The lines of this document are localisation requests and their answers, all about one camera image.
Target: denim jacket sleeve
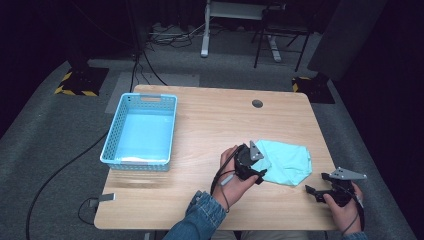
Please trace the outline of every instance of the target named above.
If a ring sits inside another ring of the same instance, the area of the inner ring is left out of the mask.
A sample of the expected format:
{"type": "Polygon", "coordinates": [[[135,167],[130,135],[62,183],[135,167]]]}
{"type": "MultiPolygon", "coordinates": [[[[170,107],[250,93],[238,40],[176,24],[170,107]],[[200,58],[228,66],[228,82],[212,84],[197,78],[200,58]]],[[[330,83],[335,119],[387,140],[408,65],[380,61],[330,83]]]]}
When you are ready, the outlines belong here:
{"type": "Polygon", "coordinates": [[[225,216],[225,210],[211,195],[197,191],[186,210],[184,219],[169,230],[164,240],[209,239],[225,216]]]}
{"type": "Polygon", "coordinates": [[[344,236],[342,240],[368,240],[368,237],[364,232],[357,232],[344,236]]]}

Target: gray carpet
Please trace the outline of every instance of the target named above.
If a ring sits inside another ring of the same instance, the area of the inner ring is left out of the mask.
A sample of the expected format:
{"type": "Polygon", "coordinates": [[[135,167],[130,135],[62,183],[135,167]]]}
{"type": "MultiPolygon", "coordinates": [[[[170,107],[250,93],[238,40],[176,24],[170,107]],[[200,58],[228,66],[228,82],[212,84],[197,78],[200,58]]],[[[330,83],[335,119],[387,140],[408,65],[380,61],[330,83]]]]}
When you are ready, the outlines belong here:
{"type": "MultiPolygon", "coordinates": [[[[228,31],[214,35],[208,58],[200,58],[199,37],[185,48],[149,46],[146,53],[156,73],[170,85],[292,91],[292,77],[316,74],[305,66],[320,36],[311,38],[298,73],[294,73],[296,55],[284,53],[283,63],[278,64],[270,53],[263,52],[254,69],[256,44],[250,43],[251,37],[251,33],[228,31]]],[[[110,69],[99,97],[53,94],[70,68],[65,62],[39,86],[0,140],[0,239],[25,239],[27,211],[38,189],[106,133],[119,95],[129,91],[133,67],[129,57],[108,56],[89,64],[110,69]]],[[[141,65],[145,77],[159,84],[144,58],[141,65]]],[[[145,83],[140,70],[134,84],[137,80],[145,83]]],[[[358,182],[365,194],[366,233],[370,239],[415,239],[331,82],[329,87],[336,104],[312,107],[335,166],[368,175],[367,180],[358,182]]],[[[154,231],[99,230],[78,218],[84,200],[102,192],[108,172],[99,160],[103,143],[104,139],[46,186],[31,215],[32,239],[154,238],[154,231]]],[[[93,221],[93,209],[84,206],[81,215],[93,221]]],[[[324,239],[323,232],[309,235],[310,239],[324,239]]],[[[340,233],[329,232],[329,239],[340,239],[340,233]]]]}

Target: table leg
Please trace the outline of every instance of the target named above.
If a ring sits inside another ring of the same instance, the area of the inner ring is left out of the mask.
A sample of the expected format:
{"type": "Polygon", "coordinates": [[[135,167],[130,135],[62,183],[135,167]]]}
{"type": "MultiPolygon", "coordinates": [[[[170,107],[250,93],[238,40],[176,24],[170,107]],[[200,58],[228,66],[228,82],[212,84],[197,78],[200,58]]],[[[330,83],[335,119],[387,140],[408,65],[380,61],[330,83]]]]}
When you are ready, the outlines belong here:
{"type": "Polygon", "coordinates": [[[281,62],[280,52],[278,51],[277,44],[275,43],[275,36],[268,35],[268,43],[274,56],[275,62],[281,62]]]}
{"type": "Polygon", "coordinates": [[[207,57],[209,54],[209,20],[211,15],[211,1],[207,0],[205,8],[205,32],[203,33],[201,57],[207,57]]]}

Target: hand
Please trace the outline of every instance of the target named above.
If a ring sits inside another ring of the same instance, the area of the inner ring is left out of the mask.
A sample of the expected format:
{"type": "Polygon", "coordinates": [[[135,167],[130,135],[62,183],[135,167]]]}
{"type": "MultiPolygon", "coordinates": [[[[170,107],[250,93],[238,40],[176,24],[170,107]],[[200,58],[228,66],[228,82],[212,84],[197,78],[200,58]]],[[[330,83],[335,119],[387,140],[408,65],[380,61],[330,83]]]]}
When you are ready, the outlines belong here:
{"type": "MultiPolygon", "coordinates": [[[[234,146],[233,148],[229,148],[225,150],[221,154],[221,164],[220,166],[224,165],[225,161],[228,159],[228,157],[236,151],[237,146],[234,146]]],[[[224,175],[222,175],[213,191],[212,196],[221,204],[221,206],[228,211],[229,208],[236,203],[240,198],[243,196],[243,194],[251,187],[253,184],[255,184],[255,181],[258,179],[258,176],[254,175],[250,178],[242,181],[240,180],[236,175],[231,178],[229,182],[227,182],[224,186],[221,186],[221,182],[225,180],[228,176],[234,174],[234,158],[228,162],[227,166],[222,170],[222,173],[228,172],[224,175]]]]}
{"type": "MultiPolygon", "coordinates": [[[[359,187],[353,182],[352,185],[358,198],[363,199],[363,194],[359,187]]],[[[356,208],[355,200],[351,199],[349,203],[346,204],[346,206],[339,207],[339,205],[337,205],[337,203],[329,194],[324,194],[324,199],[330,207],[331,212],[333,213],[334,223],[339,228],[339,231],[343,233],[343,235],[361,232],[361,220],[360,217],[357,216],[358,209],[356,208]]]]}

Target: blue plastic basket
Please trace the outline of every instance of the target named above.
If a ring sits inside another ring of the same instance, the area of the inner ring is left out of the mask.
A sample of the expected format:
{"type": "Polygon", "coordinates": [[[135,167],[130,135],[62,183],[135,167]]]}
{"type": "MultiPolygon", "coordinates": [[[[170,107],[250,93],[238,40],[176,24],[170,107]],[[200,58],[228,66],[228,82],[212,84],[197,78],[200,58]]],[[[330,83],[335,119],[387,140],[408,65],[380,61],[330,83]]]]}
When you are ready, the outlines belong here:
{"type": "Polygon", "coordinates": [[[177,97],[124,93],[100,160],[117,170],[168,171],[177,97]]]}

